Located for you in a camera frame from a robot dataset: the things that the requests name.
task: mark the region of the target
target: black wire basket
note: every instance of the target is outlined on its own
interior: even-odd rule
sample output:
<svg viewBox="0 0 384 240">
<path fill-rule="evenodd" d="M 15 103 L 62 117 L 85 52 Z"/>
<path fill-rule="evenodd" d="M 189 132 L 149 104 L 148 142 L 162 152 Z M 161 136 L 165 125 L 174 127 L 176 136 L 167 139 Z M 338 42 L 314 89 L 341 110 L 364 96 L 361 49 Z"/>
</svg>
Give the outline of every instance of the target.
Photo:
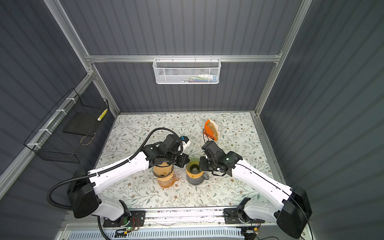
<svg viewBox="0 0 384 240">
<path fill-rule="evenodd" d="M 76 94 L 45 129 L 36 128 L 42 134 L 35 142 L 29 136 L 24 145 L 43 160 L 80 163 L 108 109 L 104 98 Z"/>
</svg>

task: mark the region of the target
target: yellow handle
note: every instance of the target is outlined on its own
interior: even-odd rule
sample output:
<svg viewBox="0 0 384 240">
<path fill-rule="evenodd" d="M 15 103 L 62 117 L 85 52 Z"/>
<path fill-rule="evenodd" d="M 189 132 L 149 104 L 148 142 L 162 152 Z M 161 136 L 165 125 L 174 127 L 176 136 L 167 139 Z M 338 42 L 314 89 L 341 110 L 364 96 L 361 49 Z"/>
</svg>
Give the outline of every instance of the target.
<svg viewBox="0 0 384 240">
<path fill-rule="evenodd" d="M 105 116 L 105 114 L 107 114 L 107 112 L 108 112 L 108 109 L 105 109 L 104 112 L 99 116 L 97 121 L 101 121 L 103 119 L 103 117 Z"/>
</svg>

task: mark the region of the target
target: wall-mounted basket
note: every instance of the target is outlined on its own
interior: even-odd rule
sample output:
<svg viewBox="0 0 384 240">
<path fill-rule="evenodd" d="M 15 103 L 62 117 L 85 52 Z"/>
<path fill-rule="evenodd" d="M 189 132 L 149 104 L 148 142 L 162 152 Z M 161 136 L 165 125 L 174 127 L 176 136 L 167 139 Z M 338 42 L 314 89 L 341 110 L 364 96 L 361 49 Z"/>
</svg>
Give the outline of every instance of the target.
<svg viewBox="0 0 384 240">
<path fill-rule="evenodd" d="M 155 58 L 153 71 L 158 84 L 217 84 L 221 62 L 219 58 Z"/>
<path fill-rule="evenodd" d="M 92 140 L 109 109 L 108 101 L 77 94 L 65 101 L 44 129 L 37 128 L 40 136 L 31 140 L 31 134 L 24 145 L 43 160 L 80 163 L 92 153 Z"/>
</svg>

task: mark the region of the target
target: yellow marker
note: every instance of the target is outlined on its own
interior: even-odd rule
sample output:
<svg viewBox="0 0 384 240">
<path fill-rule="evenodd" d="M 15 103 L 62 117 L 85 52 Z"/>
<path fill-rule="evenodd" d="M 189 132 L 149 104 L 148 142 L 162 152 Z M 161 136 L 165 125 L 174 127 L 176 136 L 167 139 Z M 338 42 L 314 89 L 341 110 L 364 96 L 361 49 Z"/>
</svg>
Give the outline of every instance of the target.
<svg viewBox="0 0 384 240">
<path fill-rule="evenodd" d="M 97 121 L 101 121 L 103 119 L 103 117 L 105 116 L 105 114 L 107 114 L 107 112 L 108 112 L 108 109 L 105 109 L 104 112 L 99 116 Z"/>
</svg>

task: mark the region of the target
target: black mounting plate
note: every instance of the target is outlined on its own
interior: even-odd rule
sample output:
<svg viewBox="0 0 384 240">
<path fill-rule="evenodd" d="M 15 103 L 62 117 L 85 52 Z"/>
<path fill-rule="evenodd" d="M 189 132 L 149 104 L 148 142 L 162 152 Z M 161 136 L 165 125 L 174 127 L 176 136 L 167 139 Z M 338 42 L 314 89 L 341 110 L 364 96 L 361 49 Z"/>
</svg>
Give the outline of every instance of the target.
<svg viewBox="0 0 384 240">
<path fill-rule="evenodd" d="M 225 224 L 241 224 L 239 218 L 237 217 L 237 210 L 236 208 L 227 208 L 223 211 L 223 216 L 225 220 Z M 257 225 L 258 223 L 265 223 L 264 220 L 261 219 L 252 219 L 249 223 L 254 223 Z"/>
<path fill-rule="evenodd" d="M 130 217 L 131 221 L 128 223 L 127 227 L 133 227 L 132 217 L 137 218 L 139 220 L 139 226 L 137 225 L 137 220 L 134 220 L 135 227 L 144 226 L 145 211 L 129 211 L 129 212 L 131 213 L 131 217 Z M 120 226 L 117 222 L 107 219 L 107 220 L 104 220 L 103 227 L 120 227 Z"/>
</svg>

